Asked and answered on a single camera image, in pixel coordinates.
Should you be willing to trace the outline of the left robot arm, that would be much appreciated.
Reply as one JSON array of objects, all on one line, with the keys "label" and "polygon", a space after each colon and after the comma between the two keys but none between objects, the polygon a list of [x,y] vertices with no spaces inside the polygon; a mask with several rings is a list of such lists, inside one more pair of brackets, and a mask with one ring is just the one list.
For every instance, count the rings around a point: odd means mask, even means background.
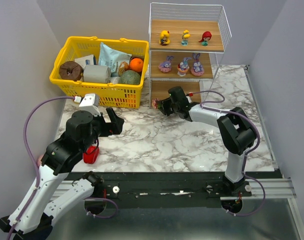
[{"label": "left robot arm", "polygon": [[110,122],[100,112],[79,110],[66,122],[66,130],[48,145],[36,167],[37,177],[28,193],[10,215],[0,218],[0,229],[15,234],[16,240],[45,240],[57,221],[78,202],[90,197],[101,179],[86,173],[72,189],[51,201],[58,186],[99,137],[119,135],[124,120],[114,110],[106,109]]}]

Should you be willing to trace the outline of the red cherry toy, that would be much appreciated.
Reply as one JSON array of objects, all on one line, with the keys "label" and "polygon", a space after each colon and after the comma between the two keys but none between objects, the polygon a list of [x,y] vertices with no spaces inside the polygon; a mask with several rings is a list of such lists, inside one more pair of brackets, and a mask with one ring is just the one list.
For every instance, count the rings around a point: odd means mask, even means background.
[{"label": "red cherry toy", "polygon": [[201,40],[199,40],[198,42],[201,43],[202,46],[208,46],[208,42],[211,40],[212,38],[212,34],[210,31],[205,31],[202,34],[202,38]]}]

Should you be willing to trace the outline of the yellow blue duck toy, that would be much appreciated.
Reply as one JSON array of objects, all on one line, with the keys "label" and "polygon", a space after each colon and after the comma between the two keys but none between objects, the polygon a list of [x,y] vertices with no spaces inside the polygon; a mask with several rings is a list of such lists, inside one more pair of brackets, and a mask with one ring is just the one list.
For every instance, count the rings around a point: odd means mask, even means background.
[{"label": "yellow blue duck toy", "polygon": [[181,45],[182,46],[187,46],[188,45],[188,40],[190,38],[190,33],[189,30],[185,30],[182,34],[182,41],[181,41]]}]

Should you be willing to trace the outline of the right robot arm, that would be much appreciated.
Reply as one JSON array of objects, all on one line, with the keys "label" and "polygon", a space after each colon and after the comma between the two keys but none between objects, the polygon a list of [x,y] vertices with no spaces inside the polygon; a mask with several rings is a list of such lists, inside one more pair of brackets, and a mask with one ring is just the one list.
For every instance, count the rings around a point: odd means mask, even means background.
[{"label": "right robot arm", "polygon": [[217,127],[222,141],[228,150],[227,169],[224,177],[232,184],[245,178],[247,156],[260,143],[257,127],[246,116],[240,107],[219,109],[208,107],[204,102],[194,102],[193,95],[204,91],[185,93],[176,86],[168,91],[169,97],[163,100],[154,99],[152,105],[164,115],[177,114],[181,119]]}]

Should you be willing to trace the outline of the large purple bunny toy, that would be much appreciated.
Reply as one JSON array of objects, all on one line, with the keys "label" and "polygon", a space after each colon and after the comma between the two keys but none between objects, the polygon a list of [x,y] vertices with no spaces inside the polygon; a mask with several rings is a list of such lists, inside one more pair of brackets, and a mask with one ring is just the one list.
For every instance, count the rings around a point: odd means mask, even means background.
[{"label": "large purple bunny toy", "polygon": [[194,63],[191,68],[191,73],[196,76],[200,77],[204,74],[204,68],[203,65],[201,64],[199,58],[200,58],[200,53],[193,53],[192,58],[194,59]]}]

